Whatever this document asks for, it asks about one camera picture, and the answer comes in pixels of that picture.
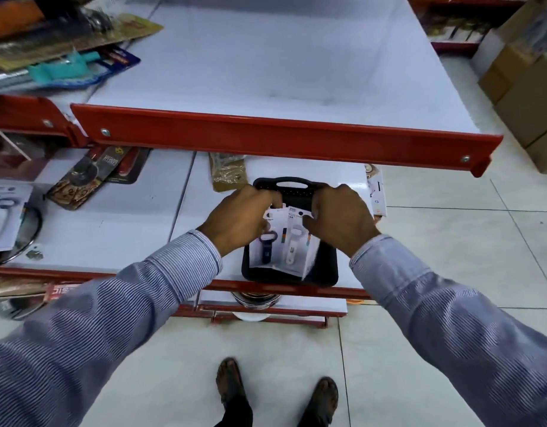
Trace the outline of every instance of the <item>stainless steel bowl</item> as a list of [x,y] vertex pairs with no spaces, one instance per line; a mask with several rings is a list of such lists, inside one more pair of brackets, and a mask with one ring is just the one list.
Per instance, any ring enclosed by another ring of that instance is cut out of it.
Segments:
[[232,295],[242,306],[251,310],[264,310],[274,306],[281,295],[252,294],[249,292],[232,292]]

